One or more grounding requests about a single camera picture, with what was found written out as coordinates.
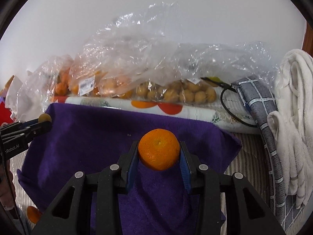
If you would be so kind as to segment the person's left hand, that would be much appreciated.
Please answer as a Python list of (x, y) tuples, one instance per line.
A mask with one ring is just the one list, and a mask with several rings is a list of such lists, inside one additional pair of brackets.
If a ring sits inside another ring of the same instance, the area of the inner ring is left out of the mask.
[(1, 165), (0, 200), (5, 210), (11, 210), (14, 208), (16, 193), (15, 193), (15, 187), (13, 184), (13, 175), (12, 175), (12, 172), (10, 171), (9, 160), (6, 162), (6, 167), (8, 170), (8, 180), (10, 183), (7, 182), (3, 165)]

